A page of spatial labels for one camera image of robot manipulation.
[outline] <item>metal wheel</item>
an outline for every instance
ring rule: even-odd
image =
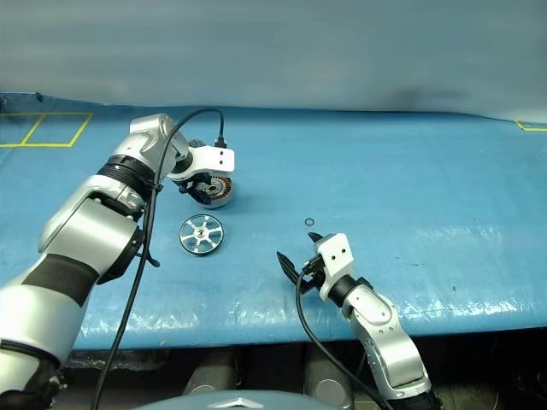
[[[224,228],[211,215],[194,215],[180,227],[179,240],[184,249],[194,255],[206,255],[219,247]]]

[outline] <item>black wire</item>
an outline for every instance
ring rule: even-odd
[[[300,273],[297,280],[297,312],[298,312],[298,318],[300,319],[300,323],[302,324],[302,327],[304,328],[304,331],[308,335],[308,337],[311,339],[313,343],[315,343],[315,346],[319,348],[321,352],[348,378],[350,378],[354,384],[360,386],[365,393],[367,393],[370,398],[380,407],[382,410],[393,410],[393,407],[391,404],[383,398],[379,392],[370,386],[367,386],[365,383],[363,383],[355,374],[350,372],[338,359],[336,359],[331,352],[329,352],[326,347],[323,345],[323,343],[320,342],[320,340],[317,338],[317,336],[312,332],[312,330],[309,328],[308,322],[306,321],[306,318],[304,317],[304,312],[302,310],[302,297],[300,294],[300,288],[302,287],[302,281],[303,277],[306,275],[306,272]]]
[[[356,370],[356,376],[361,376],[362,368],[365,366],[365,359],[367,358],[367,350],[363,350],[361,360],[359,360],[359,366]]]
[[[154,217],[156,216],[156,199],[157,199],[157,194],[159,191],[160,179],[162,177],[163,162],[165,161],[165,156],[168,152],[169,145],[171,144],[171,140],[173,139],[174,135],[186,122],[194,118],[196,115],[200,115],[203,113],[217,113],[220,116],[221,125],[219,129],[219,139],[222,140],[224,137],[223,136],[224,114],[219,109],[216,109],[216,108],[202,108],[189,113],[188,115],[184,116],[182,120],[180,120],[171,129],[171,131],[169,131],[169,134],[166,137],[165,143],[162,148],[162,152],[160,154],[160,160],[158,162],[156,175],[154,176],[154,187],[152,189],[150,199],[147,202],[146,209],[144,210],[144,221],[143,221],[144,244],[143,244],[143,251],[140,257],[140,262],[138,263],[137,273],[135,273],[135,279],[133,280],[131,291],[129,292],[129,297],[127,298],[126,307],[123,311],[123,315],[121,316],[121,322],[120,322],[120,325],[118,326],[118,331],[116,332],[116,336],[114,338],[114,341],[112,342],[112,347],[110,348],[109,356],[107,360],[104,362],[104,367],[97,381],[95,397],[93,398],[93,402],[91,404],[91,410],[98,410],[99,402],[101,401],[101,395],[103,394],[104,381],[110,370],[110,367],[112,366],[112,360],[114,359],[116,351],[118,350],[118,347],[120,346],[121,338],[123,337],[124,331],[126,330],[127,321],[129,320],[129,315],[131,314],[131,309],[132,309],[133,303],[135,302],[135,296],[137,295],[138,286],[140,285],[140,279],[143,277],[144,266],[146,265],[146,261],[151,259],[150,258],[150,240],[152,239],[152,230],[154,229]]]

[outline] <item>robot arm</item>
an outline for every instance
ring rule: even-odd
[[[156,173],[191,192],[210,174],[234,170],[232,150],[192,148],[165,114],[139,118],[96,175],[50,218],[39,260],[0,289],[0,407],[47,408],[62,387],[57,371],[70,353],[94,284],[123,275],[144,241],[138,226]],[[200,196],[208,201],[206,192]]]
[[[323,301],[341,308],[351,330],[361,341],[380,395],[397,409],[440,408],[418,349],[403,330],[395,305],[374,292],[365,279],[353,279],[353,255],[348,238],[339,233],[322,237],[309,234],[316,255],[304,264],[312,275],[302,292],[319,289]],[[288,258],[278,253],[284,273],[294,283],[298,275]]]

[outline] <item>cable connector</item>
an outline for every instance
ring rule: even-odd
[[[224,137],[219,135],[219,137],[215,140],[215,147],[216,148],[228,148],[228,145],[224,141]]]

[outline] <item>gray wall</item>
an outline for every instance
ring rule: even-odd
[[[0,91],[547,122],[545,0],[0,0]]]

